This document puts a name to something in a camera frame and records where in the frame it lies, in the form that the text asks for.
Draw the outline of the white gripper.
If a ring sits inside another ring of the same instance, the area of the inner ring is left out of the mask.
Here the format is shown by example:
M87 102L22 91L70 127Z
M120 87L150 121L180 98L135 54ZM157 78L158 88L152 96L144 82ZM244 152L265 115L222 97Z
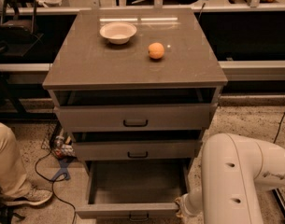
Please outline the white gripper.
M191 195L186 193L175 199L178 206L177 217L194 217Z

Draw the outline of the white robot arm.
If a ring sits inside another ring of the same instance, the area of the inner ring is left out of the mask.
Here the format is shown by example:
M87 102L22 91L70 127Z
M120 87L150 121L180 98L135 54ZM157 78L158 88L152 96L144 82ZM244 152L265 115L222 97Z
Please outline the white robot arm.
M219 133L201 157L202 186L176 198L179 217L204 215L205 224L264 224L259 190L285 186L285 149L245 136Z

